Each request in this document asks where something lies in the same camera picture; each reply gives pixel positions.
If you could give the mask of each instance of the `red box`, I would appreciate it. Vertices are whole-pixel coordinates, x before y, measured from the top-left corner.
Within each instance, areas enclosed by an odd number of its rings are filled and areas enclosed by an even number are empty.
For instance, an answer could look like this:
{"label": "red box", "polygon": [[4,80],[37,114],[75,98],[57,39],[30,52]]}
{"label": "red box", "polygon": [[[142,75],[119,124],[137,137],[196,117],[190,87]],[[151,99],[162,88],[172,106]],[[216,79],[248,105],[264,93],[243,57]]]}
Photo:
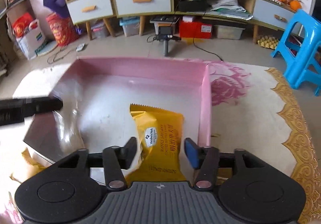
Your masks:
{"label": "red box", "polygon": [[204,24],[199,21],[184,22],[183,20],[180,20],[179,37],[210,39],[212,37],[212,25]]}

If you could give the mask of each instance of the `yellow wrapper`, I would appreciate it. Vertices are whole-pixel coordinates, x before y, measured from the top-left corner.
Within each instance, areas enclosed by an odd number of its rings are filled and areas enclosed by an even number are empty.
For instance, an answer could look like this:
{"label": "yellow wrapper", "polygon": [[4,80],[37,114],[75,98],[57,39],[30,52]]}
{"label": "yellow wrapper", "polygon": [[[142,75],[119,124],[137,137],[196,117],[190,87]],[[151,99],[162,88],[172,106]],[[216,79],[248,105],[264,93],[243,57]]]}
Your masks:
{"label": "yellow wrapper", "polygon": [[137,169],[125,179],[133,181],[185,181],[179,168],[183,115],[143,105],[130,105],[138,130],[141,156]]}

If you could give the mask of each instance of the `wooden cabinet leg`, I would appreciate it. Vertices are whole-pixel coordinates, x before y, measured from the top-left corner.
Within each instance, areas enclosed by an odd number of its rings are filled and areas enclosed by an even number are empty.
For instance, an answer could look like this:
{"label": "wooden cabinet leg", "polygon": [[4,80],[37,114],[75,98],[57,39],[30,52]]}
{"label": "wooden cabinet leg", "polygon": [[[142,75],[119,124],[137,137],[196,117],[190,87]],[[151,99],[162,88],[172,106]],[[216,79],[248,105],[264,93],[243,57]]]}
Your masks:
{"label": "wooden cabinet leg", "polygon": [[86,28],[87,28],[87,34],[88,34],[88,36],[89,36],[89,40],[92,40],[90,22],[86,22]]}
{"label": "wooden cabinet leg", "polygon": [[111,34],[111,36],[116,37],[115,32],[114,32],[112,26],[110,25],[109,19],[103,18],[102,20],[104,21],[104,24],[105,24],[106,28],[108,29],[109,33]]}
{"label": "wooden cabinet leg", "polygon": [[139,35],[140,36],[142,36],[144,34],[145,18],[146,18],[146,16],[141,16],[141,18],[140,18],[140,23],[139,23]]}
{"label": "wooden cabinet leg", "polygon": [[259,33],[259,25],[254,25],[254,29],[253,29],[253,43],[256,44],[257,41],[257,35]]}

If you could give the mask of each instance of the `white drawer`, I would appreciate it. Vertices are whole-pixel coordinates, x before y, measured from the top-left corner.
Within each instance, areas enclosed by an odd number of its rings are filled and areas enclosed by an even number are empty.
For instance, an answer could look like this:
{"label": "white drawer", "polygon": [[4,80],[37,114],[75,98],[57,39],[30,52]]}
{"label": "white drawer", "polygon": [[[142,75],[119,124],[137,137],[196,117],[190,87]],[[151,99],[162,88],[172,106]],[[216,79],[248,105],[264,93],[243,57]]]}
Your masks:
{"label": "white drawer", "polygon": [[[274,15],[278,15],[279,17],[283,17],[287,20],[287,22],[280,21],[274,17]],[[253,12],[253,19],[262,21],[264,23],[268,23],[273,26],[277,26],[285,30],[288,22],[293,17],[294,13],[291,11],[284,9],[281,6],[275,5],[273,3],[264,1],[264,0],[256,0]],[[296,24],[293,29],[294,34],[298,34],[301,25]]]}
{"label": "white drawer", "polygon": [[171,0],[151,0],[148,3],[133,3],[133,0],[116,0],[116,5],[118,16],[171,11]]}
{"label": "white drawer", "polygon": [[[110,0],[75,0],[67,3],[67,6],[74,24],[113,15]],[[89,12],[82,11],[91,6],[95,6],[95,9]]]}

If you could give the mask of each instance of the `tile floor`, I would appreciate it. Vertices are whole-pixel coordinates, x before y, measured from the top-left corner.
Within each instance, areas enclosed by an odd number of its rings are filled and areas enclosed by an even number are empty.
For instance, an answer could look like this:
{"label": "tile floor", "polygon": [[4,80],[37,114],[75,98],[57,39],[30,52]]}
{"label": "tile floor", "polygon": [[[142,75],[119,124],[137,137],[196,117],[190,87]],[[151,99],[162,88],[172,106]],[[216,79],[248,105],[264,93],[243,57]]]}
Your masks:
{"label": "tile floor", "polygon": [[[125,37],[119,35],[116,38],[96,39],[88,41],[87,37],[82,37],[77,42],[70,44],[62,54],[71,49],[75,49],[80,43],[88,43],[87,48],[79,53],[75,51],[68,54],[64,59],[55,64],[69,63],[77,56],[136,56],[161,58],[163,56],[163,45],[160,42],[146,43],[146,39],[152,32],[146,35]],[[234,63],[245,63],[266,67],[276,67],[284,71],[286,66],[282,57],[271,58],[271,51],[260,48],[252,43],[248,36],[242,40],[212,39],[197,42],[197,45],[220,55],[225,61]],[[170,42],[170,56],[178,58],[200,58],[205,60],[218,60],[215,55],[196,49],[193,45],[186,42]],[[32,70],[48,67],[47,59],[52,55],[46,55],[31,61],[20,60],[13,66],[8,77],[4,77],[0,82],[0,98],[10,98],[20,81]],[[300,90],[294,90],[304,117],[308,123],[312,141],[317,151],[317,156],[321,159],[321,97],[313,95],[315,87],[308,83],[302,85]]]}

